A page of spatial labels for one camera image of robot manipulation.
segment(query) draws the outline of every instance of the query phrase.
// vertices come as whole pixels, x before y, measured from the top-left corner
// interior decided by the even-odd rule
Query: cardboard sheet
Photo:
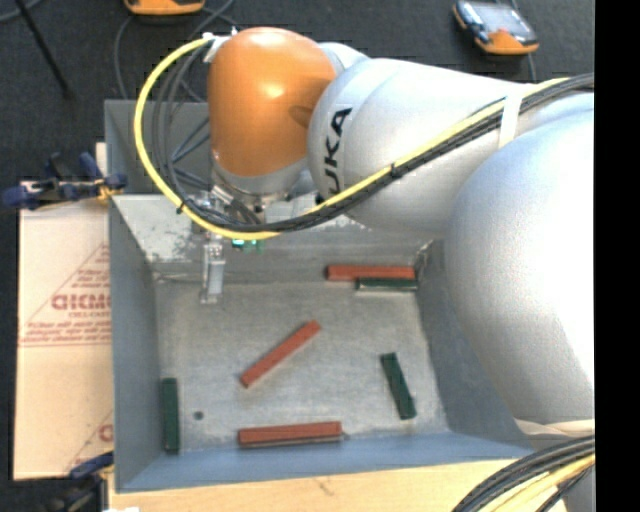
[[[16,480],[113,448],[108,240],[94,200],[21,212]]]

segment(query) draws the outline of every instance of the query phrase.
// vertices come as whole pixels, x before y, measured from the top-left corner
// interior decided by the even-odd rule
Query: orange device
[[[508,5],[457,0],[453,14],[488,55],[520,56],[538,49],[538,38],[531,25]]]
[[[205,0],[124,0],[134,14],[147,16],[175,16],[191,14],[204,7]]]

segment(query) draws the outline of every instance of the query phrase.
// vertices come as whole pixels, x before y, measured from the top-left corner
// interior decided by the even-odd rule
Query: red wooden block
[[[251,384],[253,384],[256,380],[258,380],[274,366],[280,363],[283,359],[285,359],[294,351],[299,349],[302,345],[304,345],[319,330],[320,324],[315,320],[311,320],[310,322],[306,323],[289,338],[287,338],[266,356],[260,359],[260,361],[246,370],[240,376],[240,382],[242,382],[244,387],[248,388],[249,386],[251,386]]]
[[[301,423],[297,425],[243,428],[238,430],[238,443],[240,446],[250,448],[306,442],[337,441],[341,436],[341,422],[325,421],[319,423]]]
[[[408,266],[384,265],[329,265],[329,281],[355,281],[361,277],[380,279],[415,279],[416,272]]]

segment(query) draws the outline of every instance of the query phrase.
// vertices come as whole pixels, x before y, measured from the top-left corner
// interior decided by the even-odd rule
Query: kuka logo
[[[342,123],[344,123],[345,118],[351,113],[352,110],[352,108],[345,108],[343,110],[338,110],[335,114],[333,114],[333,118],[331,119],[331,129],[338,136],[338,140],[335,142],[335,144],[331,144],[331,139],[327,135],[327,138],[324,142],[325,148],[327,150],[327,155],[324,157],[324,163],[327,166],[324,169],[324,174],[328,178],[332,179],[335,183],[335,188],[329,188],[329,192],[331,192],[332,194],[337,194],[338,192],[340,192],[340,180],[338,179],[338,175],[336,173],[336,171],[338,170],[338,161],[333,157],[338,152],[338,148],[340,147],[340,140],[342,137]]]

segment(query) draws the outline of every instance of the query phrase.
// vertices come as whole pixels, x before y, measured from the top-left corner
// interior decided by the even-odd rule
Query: black floor
[[[211,9],[223,0],[208,0]],[[594,71],[595,0],[519,0],[541,41],[534,71],[527,60],[488,61],[456,30],[452,0],[231,0],[226,14],[240,27],[277,25],[318,41],[342,41],[371,57],[394,57],[498,78],[541,81]],[[129,17],[122,0],[41,0],[31,9],[73,92],[65,99],[13,0],[0,0],[0,189],[41,177],[53,152],[71,165],[104,134],[103,101],[121,97],[114,48]],[[127,96],[169,50],[191,39],[207,17],[177,25],[133,19],[122,32],[119,58]],[[208,27],[227,32],[222,20]],[[11,481],[15,386],[17,227],[0,216],[0,512],[30,511],[69,486],[63,480]]]

